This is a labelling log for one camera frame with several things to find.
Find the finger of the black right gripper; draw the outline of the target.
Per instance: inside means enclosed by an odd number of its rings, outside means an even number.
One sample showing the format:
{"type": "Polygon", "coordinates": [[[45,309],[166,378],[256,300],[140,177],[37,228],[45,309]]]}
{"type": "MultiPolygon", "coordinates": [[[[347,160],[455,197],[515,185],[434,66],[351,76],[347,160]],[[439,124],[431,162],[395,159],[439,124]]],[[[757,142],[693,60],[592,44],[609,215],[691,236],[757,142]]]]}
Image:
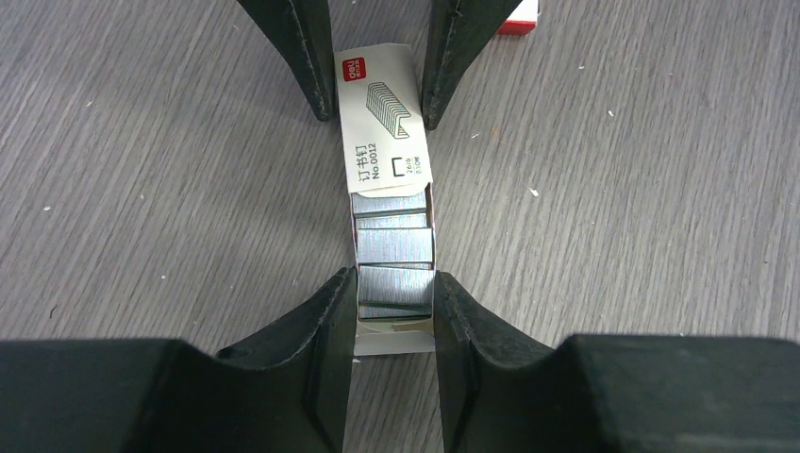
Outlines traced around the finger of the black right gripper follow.
{"type": "Polygon", "coordinates": [[[334,51],[326,0],[239,0],[281,57],[315,117],[337,113],[334,51]]]}
{"type": "Polygon", "coordinates": [[[421,83],[424,126],[435,129],[465,72],[520,0],[433,0],[421,83]]]}

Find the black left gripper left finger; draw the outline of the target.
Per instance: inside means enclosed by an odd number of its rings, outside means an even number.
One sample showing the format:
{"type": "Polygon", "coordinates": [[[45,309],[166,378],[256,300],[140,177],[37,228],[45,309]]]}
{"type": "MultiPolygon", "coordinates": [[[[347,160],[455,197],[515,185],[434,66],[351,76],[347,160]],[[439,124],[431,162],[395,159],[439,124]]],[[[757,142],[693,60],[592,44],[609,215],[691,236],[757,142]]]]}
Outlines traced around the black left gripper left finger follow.
{"type": "Polygon", "coordinates": [[[339,452],[355,337],[343,268],[208,355],[179,339],[4,341],[5,452],[339,452]]]}

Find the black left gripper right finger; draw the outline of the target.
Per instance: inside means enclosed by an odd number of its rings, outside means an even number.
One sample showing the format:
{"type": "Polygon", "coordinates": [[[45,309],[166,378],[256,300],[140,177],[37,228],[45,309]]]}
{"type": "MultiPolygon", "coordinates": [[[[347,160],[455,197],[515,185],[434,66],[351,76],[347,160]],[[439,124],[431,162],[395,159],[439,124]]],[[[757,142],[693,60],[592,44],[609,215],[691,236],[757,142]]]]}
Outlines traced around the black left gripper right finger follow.
{"type": "Polygon", "coordinates": [[[795,452],[799,346],[574,334],[542,344],[450,274],[434,284],[448,452],[795,452]]]}

